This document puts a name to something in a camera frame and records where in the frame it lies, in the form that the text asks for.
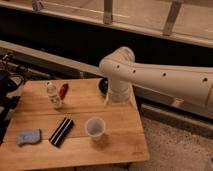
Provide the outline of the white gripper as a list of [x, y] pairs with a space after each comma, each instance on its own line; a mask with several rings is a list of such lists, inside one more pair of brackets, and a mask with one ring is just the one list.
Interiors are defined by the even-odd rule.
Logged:
[[[107, 106], [109, 99], [115, 102], [122, 102], [129, 98], [129, 85], [125, 81], [120, 81], [117, 79], [108, 80], [108, 94], [106, 95], [104, 106]], [[137, 108], [137, 103], [135, 100], [134, 93], [130, 96], [130, 102], [134, 109]]]

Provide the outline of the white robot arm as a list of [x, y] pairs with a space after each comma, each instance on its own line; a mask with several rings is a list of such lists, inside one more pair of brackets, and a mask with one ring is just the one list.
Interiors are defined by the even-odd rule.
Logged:
[[120, 47], [99, 63], [108, 78], [108, 97], [114, 101], [129, 98], [130, 84], [148, 88], [174, 99], [213, 111], [213, 68], [152, 65], [135, 62], [128, 47]]

